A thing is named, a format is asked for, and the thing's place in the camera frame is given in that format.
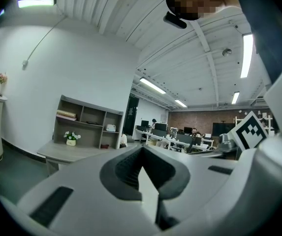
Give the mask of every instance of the ceiling light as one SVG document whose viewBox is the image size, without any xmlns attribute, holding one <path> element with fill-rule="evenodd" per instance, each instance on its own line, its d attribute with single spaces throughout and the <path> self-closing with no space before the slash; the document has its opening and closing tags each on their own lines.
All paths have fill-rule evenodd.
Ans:
<svg viewBox="0 0 282 236">
<path fill-rule="evenodd" d="M 55 5 L 57 0 L 18 0 L 18 7 L 28 7 L 36 5 Z"/>
<path fill-rule="evenodd" d="M 140 79 L 141 82 L 145 83 L 146 85 L 150 86 L 151 88 L 155 89 L 156 91 L 164 94 L 166 93 L 164 90 L 160 89 L 159 87 L 155 86 L 152 82 L 149 82 L 147 79 L 145 79 L 144 77 L 142 77 Z"/>
<path fill-rule="evenodd" d="M 236 104 L 239 94 L 240 94 L 239 92 L 234 92 L 234 97 L 233 97 L 233 101 L 231 102 L 231 104 Z"/>
<path fill-rule="evenodd" d="M 3 15 L 4 14 L 4 9 L 0 11 L 0 15 Z"/>
<path fill-rule="evenodd" d="M 187 108 L 187 106 L 182 103 L 180 100 L 175 100 L 175 102 L 177 102 L 179 105 L 183 106 L 184 108 Z"/>
<path fill-rule="evenodd" d="M 243 57 L 243 66 L 241 69 L 240 78 L 246 78 L 248 76 L 251 57 L 252 57 L 252 48 L 253 48 L 252 34 L 244 35 L 243 42 L 244 42 L 244 57 Z"/>
</svg>

